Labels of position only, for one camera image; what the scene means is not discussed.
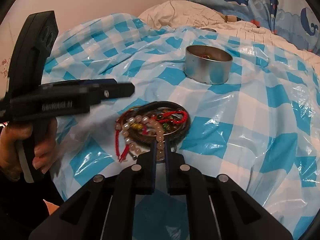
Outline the left hand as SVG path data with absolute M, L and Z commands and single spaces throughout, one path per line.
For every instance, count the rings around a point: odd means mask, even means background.
M 10 177 L 17 178 L 22 172 L 16 144 L 28 139 L 33 131 L 31 124 L 8 124 L 1 131 L 1 169 Z M 33 167 L 46 173 L 55 162 L 57 120 L 51 119 L 45 132 L 38 136 L 34 148 Z

